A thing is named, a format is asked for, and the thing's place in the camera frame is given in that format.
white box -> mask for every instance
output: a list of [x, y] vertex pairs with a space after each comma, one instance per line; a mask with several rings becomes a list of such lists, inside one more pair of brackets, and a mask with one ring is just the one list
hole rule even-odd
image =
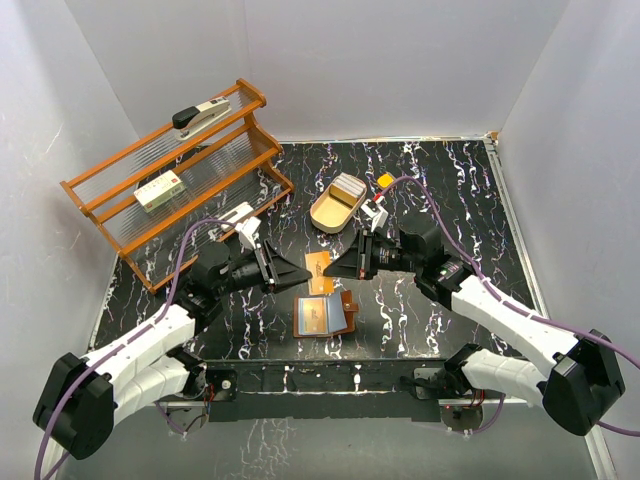
[[133, 195], [148, 213], [182, 192], [184, 188], [182, 180], [169, 170], [137, 189]]

stapler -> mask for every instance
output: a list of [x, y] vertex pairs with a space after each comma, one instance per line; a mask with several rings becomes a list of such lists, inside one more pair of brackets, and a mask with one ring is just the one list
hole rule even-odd
[[172, 117], [176, 140], [184, 142], [222, 120], [231, 113], [226, 97], [218, 97], [195, 107], [188, 107]]

cardboard card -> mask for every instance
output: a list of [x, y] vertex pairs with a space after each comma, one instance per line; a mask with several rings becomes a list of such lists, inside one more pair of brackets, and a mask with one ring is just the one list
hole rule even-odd
[[325, 298], [300, 298], [298, 302], [298, 333], [300, 335], [329, 333]]
[[329, 252], [307, 253], [304, 256], [307, 270], [311, 272], [312, 277], [309, 279], [310, 295], [325, 295], [333, 293], [333, 278], [322, 275], [324, 269], [331, 263]]

floor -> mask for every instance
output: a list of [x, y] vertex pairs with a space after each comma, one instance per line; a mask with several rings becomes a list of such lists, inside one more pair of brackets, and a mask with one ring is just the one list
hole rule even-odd
[[[502, 290], [532, 305], [516, 246], [509, 230], [482, 140], [287, 144], [274, 162], [296, 191], [261, 216], [260, 234], [287, 259], [304, 266], [304, 254], [328, 250], [335, 258], [351, 243], [361, 219], [328, 235], [310, 222], [309, 209], [340, 172], [364, 180], [369, 197], [385, 172], [422, 178], [450, 229]], [[415, 187], [388, 196], [389, 235], [397, 218], [425, 209]], [[237, 240], [228, 242], [239, 252]], [[474, 322], [443, 310], [415, 288], [411, 275], [381, 273], [372, 281], [340, 280], [360, 305], [356, 332], [333, 339], [292, 337], [293, 298], [308, 294], [300, 285], [277, 296], [250, 289], [233, 294], [230, 314], [217, 319], [189, 349], [206, 360], [446, 358], [468, 342], [512, 353], [499, 338]], [[164, 295], [150, 295], [126, 264], [118, 262], [95, 334], [96, 348], [148, 318]]]
[[[362, 224], [355, 218], [338, 235], [310, 223], [309, 208], [338, 173], [365, 180], [371, 195], [384, 172], [424, 179], [446, 223], [483, 270], [504, 291], [532, 305], [496, 180], [481, 140], [284, 145], [277, 167], [296, 192], [263, 216], [261, 235], [289, 260], [304, 265], [307, 252], [339, 255]], [[386, 203], [389, 234], [396, 218], [424, 209], [415, 188], [401, 188]], [[235, 240], [229, 244], [239, 251]], [[343, 280], [360, 304], [354, 334], [335, 339], [293, 339], [293, 297], [257, 290], [234, 294], [231, 313], [219, 318], [189, 348], [207, 360], [446, 358], [467, 342], [513, 353], [475, 323], [443, 311], [414, 287], [407, 274], [383, 273], [370, 282]], [[126, 265], [118, 263], [96, 331], [100, 347], [148, 318], [163, 295], [149, 295]], [[485, 403], [491, 416], [495, 403]], [[188, 419], [199, 411], [177, 411]], [[127, 418], [96, 455], [70, 459], [62, 479], [199, 478], [595, 478], [583, 439], [562, 432], [540, 409], [507, 404], [500, 420], [469, 441], [434, 424], [408, 419], [256, 419], [209, 423], [186, 441], [153, 408]]]
[[[491, 416], [494, 405], [485, 407]], [[58, 480], [593, 480], [584, 439], [541, 410], [507, 404], [465, 440], [407, 419], [245, 420], [207, 424], [182, 441], [154, 408], [125, 419]]]

yellow sticky note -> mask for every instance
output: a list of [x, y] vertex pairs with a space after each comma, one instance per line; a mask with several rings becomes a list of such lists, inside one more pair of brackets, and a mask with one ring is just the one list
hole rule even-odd
[[380, 185], [380, 188], [387, 188], [394, 180], [395, 178], [393, 178], [393, 175], [385, 173], [378, 179], [378, 185]]

